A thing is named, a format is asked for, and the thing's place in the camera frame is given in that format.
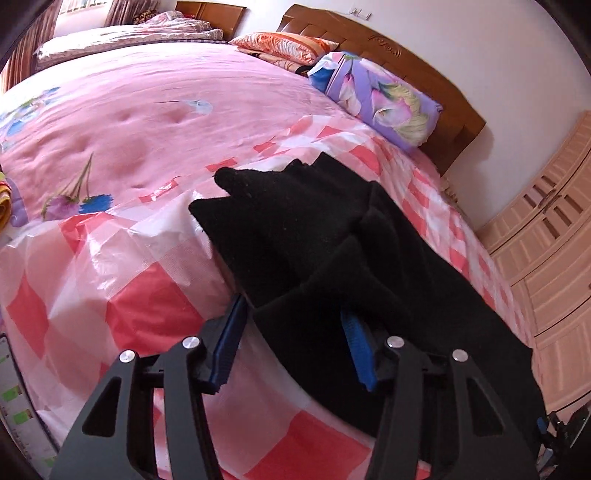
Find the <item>orange patterned pillow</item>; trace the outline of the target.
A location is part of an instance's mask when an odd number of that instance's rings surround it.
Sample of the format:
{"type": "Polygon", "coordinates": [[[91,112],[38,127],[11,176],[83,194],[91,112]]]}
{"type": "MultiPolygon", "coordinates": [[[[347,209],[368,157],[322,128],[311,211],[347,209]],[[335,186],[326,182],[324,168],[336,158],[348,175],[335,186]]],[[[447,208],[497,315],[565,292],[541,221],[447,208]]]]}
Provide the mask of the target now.
{"type": "Polygon", "coordinates": [[[312,67],[319,59],[335,51],[339,43],[290,32],[253,32],[229,41],[242,53],[257,55],[277,66],[290,69],[312,67]]]}

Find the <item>black pants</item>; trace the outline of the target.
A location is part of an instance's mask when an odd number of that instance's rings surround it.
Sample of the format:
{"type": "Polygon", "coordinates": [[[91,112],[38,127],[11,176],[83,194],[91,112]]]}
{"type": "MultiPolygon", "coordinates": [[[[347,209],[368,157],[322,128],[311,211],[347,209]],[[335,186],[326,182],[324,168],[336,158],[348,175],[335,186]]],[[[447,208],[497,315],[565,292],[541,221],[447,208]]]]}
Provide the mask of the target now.
{"type": "Polygon", "coordinates": [[[379,183],[325,154],[280,172],[221,168],[214,181],[224,197],[196,200],[190,214],[277,360],[322,407],[376,436],[385,396],[370,348],[397,335],[430,354],[465,350],[539,450],[532,350],[379,183]]]}

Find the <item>purple floral pillow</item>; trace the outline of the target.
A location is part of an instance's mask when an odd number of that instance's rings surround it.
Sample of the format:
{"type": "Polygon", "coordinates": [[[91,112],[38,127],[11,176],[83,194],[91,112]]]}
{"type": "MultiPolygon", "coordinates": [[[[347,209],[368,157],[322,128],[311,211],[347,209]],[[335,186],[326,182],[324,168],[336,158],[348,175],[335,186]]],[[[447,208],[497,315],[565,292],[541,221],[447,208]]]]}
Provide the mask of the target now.
{"type": "Polygon", "coordinates": [[[438,102],[410,83],[349,52],[325,55],[308,79],[349,115],[407,153],[427,142],[443,112],[438,102]]]}

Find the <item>red white checkered sheet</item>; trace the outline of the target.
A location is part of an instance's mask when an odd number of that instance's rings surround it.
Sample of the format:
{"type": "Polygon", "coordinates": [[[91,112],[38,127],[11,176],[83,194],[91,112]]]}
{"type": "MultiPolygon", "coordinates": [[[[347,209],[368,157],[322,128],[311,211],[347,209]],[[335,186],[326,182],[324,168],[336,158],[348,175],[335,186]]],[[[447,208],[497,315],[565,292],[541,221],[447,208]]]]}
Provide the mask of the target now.
{"type": "MultiPolygon", "coordinates": [[[[427,173],[355,120],[305,116],[228,166],[280,170],[328,153],[380,182],[427,243],[526,344],[533,331],[483,245],[427,173]]],[[[37,415],[57,443],[118,354],[167,350],[228,306],[232,284],[188,213],[212,175],[168,181],[107,212],[20,231],[1,252],[1,311],[37,415]]],[[[287,376],[253,328],[231,382],[205,402],[228,479],[360,479],[373,441],[287,376]]]]}

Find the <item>dark red curtain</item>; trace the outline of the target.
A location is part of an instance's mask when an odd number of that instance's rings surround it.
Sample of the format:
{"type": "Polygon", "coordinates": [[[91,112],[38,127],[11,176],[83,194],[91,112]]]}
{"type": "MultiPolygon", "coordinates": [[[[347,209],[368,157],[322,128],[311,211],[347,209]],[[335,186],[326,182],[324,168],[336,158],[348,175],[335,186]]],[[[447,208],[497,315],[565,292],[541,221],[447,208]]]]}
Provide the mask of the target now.
{"type": "Polygon", "coordinates": [[[131,24],[136,15],[156,9],[158,5],[158,0],[112,0],[104,27],[131,24]]]}
{"type": "Polygon", "coordinates": [[[62,0],[52,1],[26,30],[1,72],[1,92],[5,93],[34,73],[34,53],[55,32],[62,0]]]}

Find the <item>beige wooden wardrobe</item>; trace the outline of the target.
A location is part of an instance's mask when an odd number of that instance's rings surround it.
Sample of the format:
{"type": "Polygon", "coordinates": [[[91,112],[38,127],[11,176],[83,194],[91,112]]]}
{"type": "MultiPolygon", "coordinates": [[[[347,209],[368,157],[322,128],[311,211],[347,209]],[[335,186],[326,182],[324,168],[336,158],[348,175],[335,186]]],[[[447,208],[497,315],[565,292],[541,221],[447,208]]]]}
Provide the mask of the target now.
{"type": "Polygon", "coordinates": [[[534,334],[548,411],[590,400],[590,113],[478,236],[534,334]]]}

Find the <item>brown wooden headboard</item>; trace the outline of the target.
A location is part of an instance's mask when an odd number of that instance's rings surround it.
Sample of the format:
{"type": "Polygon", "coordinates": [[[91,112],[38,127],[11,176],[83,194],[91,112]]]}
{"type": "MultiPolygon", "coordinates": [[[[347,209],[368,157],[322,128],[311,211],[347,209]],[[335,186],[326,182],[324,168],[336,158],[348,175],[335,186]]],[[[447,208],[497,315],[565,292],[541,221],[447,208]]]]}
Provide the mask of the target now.
{"type": "Polygon", "coordinates": [[[423,59],[396,41],[341,14],[294,4],[280,21],[281,32],[334,41],[339,49],[367,58],[437,101],[443,112],[421,150],[445,174],[472,143],[486,121],[460,89],[423,59]]]}

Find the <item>pink floral quilt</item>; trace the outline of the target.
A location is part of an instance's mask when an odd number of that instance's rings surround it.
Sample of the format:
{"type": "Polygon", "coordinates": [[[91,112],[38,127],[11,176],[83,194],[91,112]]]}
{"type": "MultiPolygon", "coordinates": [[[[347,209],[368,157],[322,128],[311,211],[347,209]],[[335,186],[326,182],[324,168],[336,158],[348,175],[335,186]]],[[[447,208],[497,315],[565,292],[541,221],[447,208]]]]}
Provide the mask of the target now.
{"type": "Polygon", "coordinates": [[[256,155],[307,115],[342,117],[304,77],[211,43],[158,43],[50,67],[1,97],[10,223],[107,209],[256,155]]]}

